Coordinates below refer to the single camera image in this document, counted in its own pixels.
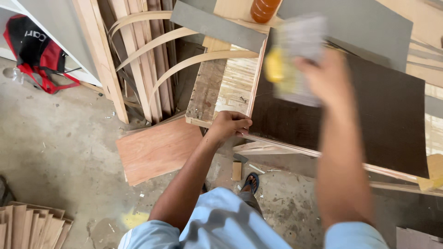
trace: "light blue shirt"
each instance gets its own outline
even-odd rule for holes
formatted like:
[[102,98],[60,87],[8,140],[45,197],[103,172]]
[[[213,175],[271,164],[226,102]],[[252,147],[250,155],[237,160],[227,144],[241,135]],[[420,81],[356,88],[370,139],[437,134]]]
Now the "light blue shirt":
[[[252,207],[231,190],[219,187],[198,198],[183,232],[162,221],[129,230],[118,249],[290,249]],[[326,249],[388,249],[380,233],[362,222],[331,226]]]

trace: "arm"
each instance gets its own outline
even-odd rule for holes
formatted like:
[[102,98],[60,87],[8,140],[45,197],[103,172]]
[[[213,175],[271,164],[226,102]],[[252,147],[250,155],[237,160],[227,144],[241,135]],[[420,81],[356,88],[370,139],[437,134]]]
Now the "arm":
[[346,59],[327,49],[319,66],[297,59],[311,90],[324,104],[317,170],[317,200],[324,229],[339,222],[374,224],[371,190]]
[[148,220],[166,222],[182,232],[195,208],[215,152],[231,136],[248,134],[251,125],[250,118],[241,113],[219,112],[208,133],[155,203]]

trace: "orange plastic bottle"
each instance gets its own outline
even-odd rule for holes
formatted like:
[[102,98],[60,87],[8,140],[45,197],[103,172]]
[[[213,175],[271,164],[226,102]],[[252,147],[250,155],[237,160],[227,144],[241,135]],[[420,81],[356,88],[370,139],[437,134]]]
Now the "orange plastic bottle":
[[267,23],[276,11],[281,0],[254,0],[251,16],[258,23]]

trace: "sanding block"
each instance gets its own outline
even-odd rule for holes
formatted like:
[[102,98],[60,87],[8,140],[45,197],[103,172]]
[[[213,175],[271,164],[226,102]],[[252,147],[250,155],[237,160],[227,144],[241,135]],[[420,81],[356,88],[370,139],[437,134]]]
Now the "sanding block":
[[318,63],[324,52],[326,17],[318,13],[285,20],[273,32],[273,47],[264,59],[266,79],[274,83],[275,97],[294,103],[319,107],[308,81],[293,63],[303,57]]

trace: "blue sandal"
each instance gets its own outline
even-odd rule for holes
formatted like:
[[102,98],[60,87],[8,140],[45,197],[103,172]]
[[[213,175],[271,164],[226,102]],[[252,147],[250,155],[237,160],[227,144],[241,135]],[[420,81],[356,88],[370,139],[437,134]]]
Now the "blue sandal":
[[[253,177],[255,178],[255,181],[256,181],[256,182],[255,182],[255,183],[256,183],[255,188],[254,188],[254,184],[252,183],[252,180],[248,180],[248,178],[249,178],[250,176],[253,176]],[[244,188],[246,185],[251,186],[251,191],[252,191],[252,194],[254,195],[254,194],[257,192],[257,190],[258,190],[259,183],[260,183],[260,180],[258,179],[258,175],[257,175],[255,172],[252,172],[252,173],[250,173],[250,174],[248,175],[248,177],[246,177],[246,182],[245,182],[245,184],[243,185],[243,188]]]

